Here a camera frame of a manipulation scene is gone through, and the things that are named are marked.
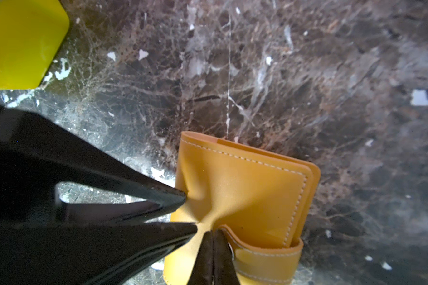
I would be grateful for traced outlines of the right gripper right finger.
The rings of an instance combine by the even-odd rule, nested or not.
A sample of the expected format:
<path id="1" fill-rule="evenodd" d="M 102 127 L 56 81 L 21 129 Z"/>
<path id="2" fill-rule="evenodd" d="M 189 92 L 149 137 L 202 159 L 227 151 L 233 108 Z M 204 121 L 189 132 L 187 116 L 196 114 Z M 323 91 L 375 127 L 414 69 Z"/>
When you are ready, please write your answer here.
<path id="1" fill-rule="evenodd" d="M 214 233 L 214 285 L 240 285 L 233 254 L 224 232 L 220 229 Z"/>

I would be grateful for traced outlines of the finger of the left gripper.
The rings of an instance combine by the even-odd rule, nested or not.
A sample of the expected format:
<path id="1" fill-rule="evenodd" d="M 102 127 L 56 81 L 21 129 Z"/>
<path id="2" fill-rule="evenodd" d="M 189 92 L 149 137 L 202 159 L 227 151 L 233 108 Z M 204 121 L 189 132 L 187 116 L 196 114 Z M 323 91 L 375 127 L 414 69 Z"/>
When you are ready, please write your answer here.
<path id="1" fill-rule="evenodd" d="M 0 223 L 0 285 L 121 285 L 196 233 L 192 223 Z"/>
<path id="2" fill-rule="evenodd" d="M 74 182 L 139 198 L 131 204 L 70 204 L 57 185 Z M 136 172 L 33 112 L 0 106 L 0 221 L 144 222 L 172 213 L 186 195 Z"/>

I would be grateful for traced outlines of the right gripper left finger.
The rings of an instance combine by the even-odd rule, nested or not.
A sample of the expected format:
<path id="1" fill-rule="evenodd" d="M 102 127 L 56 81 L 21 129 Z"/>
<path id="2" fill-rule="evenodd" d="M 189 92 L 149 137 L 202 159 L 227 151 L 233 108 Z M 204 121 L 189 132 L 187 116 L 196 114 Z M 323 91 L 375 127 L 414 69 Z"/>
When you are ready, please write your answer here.
<path id="1" fill-rule="evenodd" d="M 214 234 L 206 232 L 197 253 L 188 285 L 212 285 L 214 282 Z"/>

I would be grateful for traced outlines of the yellow leather card holder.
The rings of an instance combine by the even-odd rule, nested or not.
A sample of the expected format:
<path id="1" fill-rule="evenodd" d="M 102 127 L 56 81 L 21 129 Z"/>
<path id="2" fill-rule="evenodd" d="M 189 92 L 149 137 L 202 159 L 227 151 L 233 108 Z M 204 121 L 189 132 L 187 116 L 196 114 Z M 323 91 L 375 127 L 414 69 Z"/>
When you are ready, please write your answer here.
<path id="1" fill-rule="evenodd" d="M 310 162 L 184 131 L 175 186 L 187 200 L 171 221 L 195 223 L 198 231 L 165 258 L 165 282 L 187 284 L 203 235 L 219 229 L 241 284 L 290 284 L 320 177 Z"/>

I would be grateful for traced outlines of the yellow plastic card tray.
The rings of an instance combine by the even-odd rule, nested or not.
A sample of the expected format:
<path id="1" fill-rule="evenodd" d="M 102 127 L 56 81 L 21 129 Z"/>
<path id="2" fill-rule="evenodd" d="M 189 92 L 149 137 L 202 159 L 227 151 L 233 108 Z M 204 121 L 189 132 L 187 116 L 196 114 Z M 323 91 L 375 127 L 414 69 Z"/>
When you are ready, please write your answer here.
<path id="1" fill-rule="evenodd" d="M 69 26 L 59 1 L 0 1 L 0 90 L 37 88 Z"/>

